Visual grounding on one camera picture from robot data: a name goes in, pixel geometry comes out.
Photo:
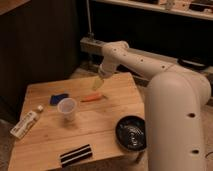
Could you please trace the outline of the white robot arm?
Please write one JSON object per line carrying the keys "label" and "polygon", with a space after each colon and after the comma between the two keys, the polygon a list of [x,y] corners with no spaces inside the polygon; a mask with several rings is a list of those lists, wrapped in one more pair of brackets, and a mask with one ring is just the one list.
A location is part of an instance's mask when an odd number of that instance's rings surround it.
{"label": "white robot arm", "polygon": [[123,65],[147,78],[144,102],[149,171],[206,171],[202,107],[211,97],[208,79],[178,64],[136,54],[125,41],[101,46],[99,77]]}

